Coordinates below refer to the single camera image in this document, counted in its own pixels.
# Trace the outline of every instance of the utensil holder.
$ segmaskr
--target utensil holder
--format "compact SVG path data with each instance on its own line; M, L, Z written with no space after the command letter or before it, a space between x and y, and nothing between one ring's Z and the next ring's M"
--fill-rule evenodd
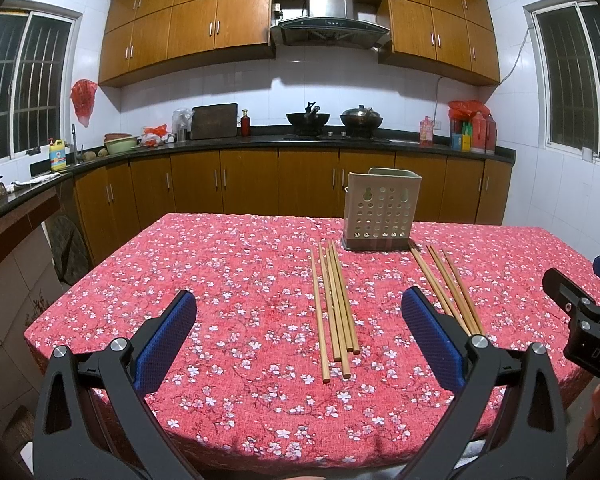
M342 245L347 251L407 251L422 177L371 168L349 173Z

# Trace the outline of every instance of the bundle of chopsticks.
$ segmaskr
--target bundle of chopsticks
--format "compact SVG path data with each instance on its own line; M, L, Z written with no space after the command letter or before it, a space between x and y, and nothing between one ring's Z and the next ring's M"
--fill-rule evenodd
M351 370L348 352L360 353L356 323L351 313L349 295L344 285L342 266L338 258L338 251L333 241L327 242L327 247L322 253L322 244L318 243L320 253L320 268L322 269L322 282L324 283L324 297L327 303L327 317L329 319L329 333L331 336L331 349L333 360L340 362L342 377L349 379ZM314 277L315 314L318 322L318 342L320 345L320 367L322 369L322 382L330 380L329 361L327 358L327 344L324 337L322 324L322 308L320 307L320 288L318 275L315 270L314 252L311 251L311 271Z
M420 269L424 273L427 281L429 282L430 287L433 290L433 293L438 298L438 301L440 302L440 306L442 307L444 313L448 316L453 316L468 335L486 335L484 332L484 327L480 322L478 312L475 309L474 302L472 301L471 296L469 296L469 291L466 288L465 284L462 282L462 277L460 276L458 269L456 269L456 266L454 265L449 255L446 254L445 250L442 250L442 254L445 257L446 262L448 263L449 268L451 269L451 272L456 278L456 282L458 282L460 290L458 290L458 287L454 283L453 278L446 271L445 266L442 263L438 252L436 251L436 248L433 245L426 245L426 248L427 251L429 251L431 257L433 258L436 267L440 271L440 275L446 283L446 286L448 287L449 291L451 291L453 301L445 294L444 287L435 278L435 276L431 272L431 269L429 269L427 263L422 259L422 256L420 256L418 248L414 247L413 244L411 245L411 254L413 255L416 262L420 266Z

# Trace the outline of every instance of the red floral tablecloth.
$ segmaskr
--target red floral tablecloth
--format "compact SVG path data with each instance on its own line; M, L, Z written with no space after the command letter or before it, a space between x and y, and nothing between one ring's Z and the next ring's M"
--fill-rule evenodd
M400 314L408 287L434 297L409 253L340 249L362 351L350 356L349 380L334 367L322 384L308 250L317 254L319 239L338 240L341 222L168 214L80 280L25 336L40 362L58 344L98 350L131 337L186 288L198 319L146 400L192 462L276 473L405 460L452 399ZM547 346L569 404L590 377L564 359L567 317L541 280L555 266L600 302L590 262L539 228L414 223L411 237L454 258L496 345ZM494 391L481 431L502 392Z

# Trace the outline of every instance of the plastic bag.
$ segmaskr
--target plastic bag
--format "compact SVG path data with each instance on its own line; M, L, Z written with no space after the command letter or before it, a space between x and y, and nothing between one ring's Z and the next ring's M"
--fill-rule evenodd
M74 103L75 115L78 117L78 122L85 128L89 127L97 89L98 84L88 79L76 81L71 88L71 101Z
M485 117L491 115L491 110L480 101L451 101L449 103L449 119L469 121L478 112Z
M140 144L143 146L157 146L158 144L164 144L167 141L167 137L169 137L169 133L166 124L157 128L145 126L140 136Z
M175 133L180 130L191 130L191 120L195 112L191 108L178 108L173 111L171 120L171 132Z

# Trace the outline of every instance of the backsplash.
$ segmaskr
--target backsplash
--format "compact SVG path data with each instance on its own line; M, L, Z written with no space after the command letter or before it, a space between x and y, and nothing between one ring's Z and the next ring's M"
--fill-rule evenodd
M372 50L327 46L279 46L276 59L225 63L167 74L122 89L122 131L167 124L177 108L238 103L251 124L288 124L286 114L316 102L341 125L340 114L360 104L382 115L383 128L419 131L433 116L439 76L378 64ZM446 103L477 98L477 88L444 78L438 91L438 120L448 136Z

